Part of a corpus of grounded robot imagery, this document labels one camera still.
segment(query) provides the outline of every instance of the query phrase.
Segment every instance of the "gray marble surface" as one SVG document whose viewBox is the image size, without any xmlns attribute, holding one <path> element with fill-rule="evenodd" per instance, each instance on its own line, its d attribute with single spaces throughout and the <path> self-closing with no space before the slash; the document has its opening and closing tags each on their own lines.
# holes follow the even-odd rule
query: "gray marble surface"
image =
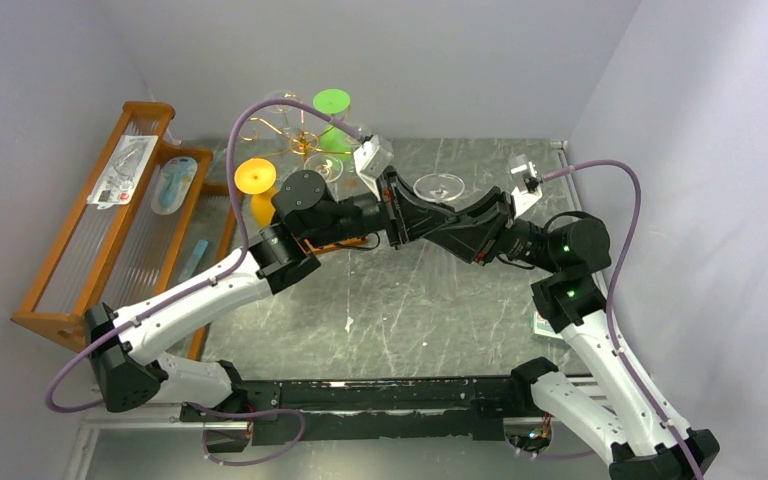
<svg viewBox="0 0 768 480">
<path fill-rule="evenodd" d="M 215 147 L 209 180 L 223 182 L 225 148 L 201 144 Z M 407 182 L 433 172 L 461 177 L 465 191 L 452 202 L 458 208 L 494 185 L 512 189 L 511 155 L 526 154 L 541 172 L 561 166 L 547 140 L 396 139 L 393 147 L 393 165 Z M 241 143 L 237 163 L 271 151 L 273 141 Z M 271 160 L 279 181 L 301 164 L 292 154 Z M 332 188 L 337 198 L 363 192 L 351 172 Z M 200 267 L 211 264 L 228 211 L 222 200 L 200 201 L 176 269 L 200 238 L 211 242 Z M 542 224 L 573 208 L 567 184 L 556 181 L 544 186 L 543 200 L 524 218 Z M 247 205 L 244 211 L 253 231 Z M 507 374 L 538 356 L 566 373 L 586 373 L 565 344 L 532 336 L 529 285 L 545 274 L 498 262 L 464 264 L 425 241 L 398 251 L 383 243 L 371 252 L 321 255 L 322 266 L 304 281 L 217 319 L 203 359 L 230 360 L 248 379 Z M 183 353 L 185 343 L 172 351 Z"/>
</svg>

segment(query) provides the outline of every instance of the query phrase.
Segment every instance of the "table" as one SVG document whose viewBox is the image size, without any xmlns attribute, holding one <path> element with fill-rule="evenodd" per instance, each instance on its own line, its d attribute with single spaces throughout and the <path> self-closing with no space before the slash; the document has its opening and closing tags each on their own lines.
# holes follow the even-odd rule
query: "table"
<svg viewBox="0 0 768 480">
<path fill-rule="evenodd" d="M 223 142 L 201 144 L 214 148 L 208 181 L 224 181 Z M 478 200 L 494 185 L 510 191 L 512 155 L 526 154 L 543 173 L 562 166 L 548 140 L 394 139 L 393 148 L 393 165 L 411 184 L 432 172 L 461 177 L 466 190 L 453 202 L 456 208 Z M 236 160 L 239 164 L 275 150 L 273 141 L 241 142 Z M 301 164 L 292 154 L 271 159 L 279 182 Z M 342 198 L 363 191 L 358 188 L 338 181 L 334 193 Z M 544 185 L 543 193 L 525 219 L 543 224 L 575 208 L 566 180 Z M 227 211 L 215 200 L 197 206 L 173 278 L 199 238 L 218 238 Z M 244 211 L 254 231 L 247 205 Z M 529 285 L 545 273 L 498 262 L 486 267 L 457 263 L 445 279 L 456 282 L 453 295 L 439 298 L 431 295 L 434 246 L 420 241 L 396 251 L 383 240 L 371 252 L 321 255 L 322 266 L 304 281 L 217 319 L 203 360 L 230 360 L 251 380 L 507 374 L 538 356 L 568 374 L 587 372 L 565 344 L 532 336 L 535 309 Z M 239 238 L 233 245 L 239 245 Z M 208 251 L 205 259 L 213 255 Z M 205 260 L 201 268 L 209 263 Z M 181 354 L 182 345 L 173 353 Z"/>
</svg>

